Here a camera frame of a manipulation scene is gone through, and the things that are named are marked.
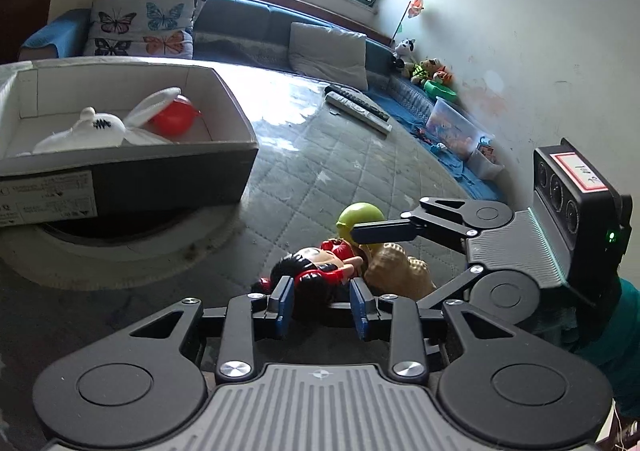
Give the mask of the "beige peanut toy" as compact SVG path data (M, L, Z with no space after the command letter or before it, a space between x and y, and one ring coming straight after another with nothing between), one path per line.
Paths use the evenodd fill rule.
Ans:
M378 245L369 259L364 281L381 294L396 294L418 301L436 289L430 268L409 256L397 243Z

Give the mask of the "green round toy figure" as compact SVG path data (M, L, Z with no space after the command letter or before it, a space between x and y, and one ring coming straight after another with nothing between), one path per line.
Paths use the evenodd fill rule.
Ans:
M366 202L353 203L347 206L337 217L335 226L338 237L350 245L353 249L360 249L368 256L381 248L381 244L358 244L352 239L352 228L359 223L371 223L385 220L380 208Z

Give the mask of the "black haired red doll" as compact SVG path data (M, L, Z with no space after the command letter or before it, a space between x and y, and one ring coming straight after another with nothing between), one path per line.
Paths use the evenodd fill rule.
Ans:
M359 277L365 267L366 260L346 240L329 239L282 257L268 277L259 278L250 291L269 295L282 278L292 278L300 296L328 301L337 289Z

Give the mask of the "red round toy figure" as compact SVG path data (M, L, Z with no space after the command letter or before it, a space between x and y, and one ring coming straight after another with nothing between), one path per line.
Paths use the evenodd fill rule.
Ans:
M180 94L172 100L160 113L154 115L149 123L164 137L179 137L186 133L201 116L192 102Z

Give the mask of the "small clear plastic box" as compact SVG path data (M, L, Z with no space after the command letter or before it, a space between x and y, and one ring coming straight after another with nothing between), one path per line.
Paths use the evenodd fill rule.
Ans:
M495 180L504 166L498 162L495 150L491 145L479 144L465 163L480 180Z

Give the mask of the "clear plastic toy bin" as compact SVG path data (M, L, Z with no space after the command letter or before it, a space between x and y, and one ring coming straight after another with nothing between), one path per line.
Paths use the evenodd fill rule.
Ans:
M442 98L436 99L425 129L462 160L467 160L480 142L491 142L494 139L494 135L486 128Z

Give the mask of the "green toy bowl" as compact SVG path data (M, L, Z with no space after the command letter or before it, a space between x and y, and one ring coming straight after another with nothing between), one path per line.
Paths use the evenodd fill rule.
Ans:
M458 95L454 90L434 80L425 81L423 89L427 96L430 96L432 99L440 98L449 102L456 102L458 99Z

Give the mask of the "white remote control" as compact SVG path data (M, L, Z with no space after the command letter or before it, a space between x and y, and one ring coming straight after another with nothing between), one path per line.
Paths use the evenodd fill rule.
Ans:
M360 122L363 122L363 124L366 124L377 132L384 134L384 136L387 136L393 130L393 127L389 122L385 122L385 120L374 115L359 104L356 104L333 91L326 94L326 103L333 105L356 119L359 119Z

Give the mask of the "pile of plush toys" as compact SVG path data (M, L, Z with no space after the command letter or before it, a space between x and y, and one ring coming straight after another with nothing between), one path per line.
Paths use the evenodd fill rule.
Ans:
M422 61L413 59L414 39L405 39L394 47L395 66L400 76L408 79L411 84L423 87L426 82L450 87L452 73L435 58Z

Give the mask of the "blue sofa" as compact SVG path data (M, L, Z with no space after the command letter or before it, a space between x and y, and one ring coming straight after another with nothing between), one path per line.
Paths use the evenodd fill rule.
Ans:
M260 0L208 0L195 21L193 58L292 72L288 43L294 23L331 25ZM32 34L21 46L20 57L35 60L82 55L89 26L88 9L67 11ZM368 95L405 129L416 133L430 117L434 100L401 78L392 64L390 48L366 40Z

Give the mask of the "black remote control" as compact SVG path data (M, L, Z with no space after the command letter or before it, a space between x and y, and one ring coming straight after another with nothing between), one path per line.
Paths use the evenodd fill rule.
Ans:
M352 101L352 103L355 103L373 115L378 116L378 118L384 120L384 122L387 122L390 118L390 115L388 115L381 107L378 106L378 104L362 92L334 84L324 87L324 93L329 92L335 92L339 96Z

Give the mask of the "round white scratching pad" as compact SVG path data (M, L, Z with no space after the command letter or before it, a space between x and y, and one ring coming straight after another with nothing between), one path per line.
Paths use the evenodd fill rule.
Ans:
M1 231L1 260L36 284L92 292L180 275L219 251L243 226L240 203L205 207L146 239L114 246L67 242L35 226Z

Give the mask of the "cardboard shoe box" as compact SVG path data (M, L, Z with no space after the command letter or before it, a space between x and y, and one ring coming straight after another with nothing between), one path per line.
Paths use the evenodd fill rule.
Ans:
M70 129L85 107L124 119L150 94L179 87L201 111L162 145L32 154ZM70 58L1 70L1 223L166 221L236 203L258 142L226 82L210 65L160 58Z

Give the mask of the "grey cushion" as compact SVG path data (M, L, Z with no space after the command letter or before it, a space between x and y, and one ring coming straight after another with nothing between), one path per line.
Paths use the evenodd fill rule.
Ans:
M369 87L366 36L360 33L294 22L290 26L288 62L299 74L362 91Z

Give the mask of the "white plastic toy figure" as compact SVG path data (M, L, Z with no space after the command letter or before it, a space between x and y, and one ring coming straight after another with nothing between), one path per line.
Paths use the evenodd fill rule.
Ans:
M118 148L124 141L132 145L170 144L169 140L143 129L143 126L164 111L180 94L179 87L154 92L140 101L124 119L113 114L98 113L91 106L85 107L70 129L50 134L35 145L32 154Z

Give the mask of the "butterfly print pillow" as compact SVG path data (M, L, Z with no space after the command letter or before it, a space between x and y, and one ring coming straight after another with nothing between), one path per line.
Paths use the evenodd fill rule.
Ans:
M193 58L207 0L92 0L85 55Z

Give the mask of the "pinwheel on wall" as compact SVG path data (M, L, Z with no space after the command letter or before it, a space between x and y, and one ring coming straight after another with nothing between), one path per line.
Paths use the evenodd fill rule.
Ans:
M391 44L396 42L396 38L398 34L401 32L402 26L404 25L405 20L410 20L410 18L416 18L419 16L424 10L424 0L409 0L404 13L401 15L399 22L394 30L392 39L390 40Z

